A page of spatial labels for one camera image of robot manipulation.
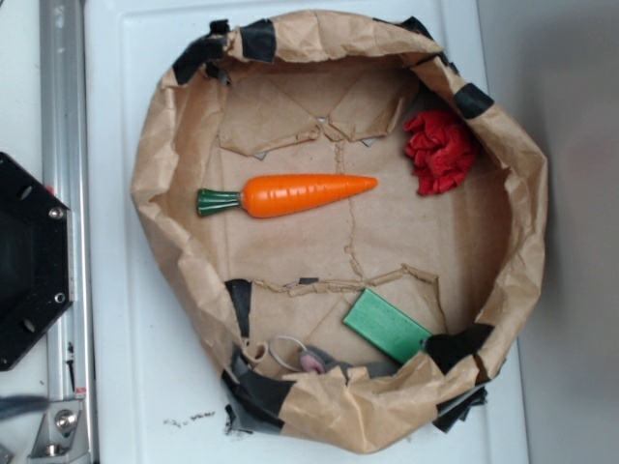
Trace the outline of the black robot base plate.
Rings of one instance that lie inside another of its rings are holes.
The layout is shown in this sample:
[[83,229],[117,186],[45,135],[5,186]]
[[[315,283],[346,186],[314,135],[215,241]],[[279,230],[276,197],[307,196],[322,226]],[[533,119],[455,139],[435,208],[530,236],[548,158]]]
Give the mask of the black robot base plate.
[[1,154],[1,370],[13,369],[72,303],[69,209]]

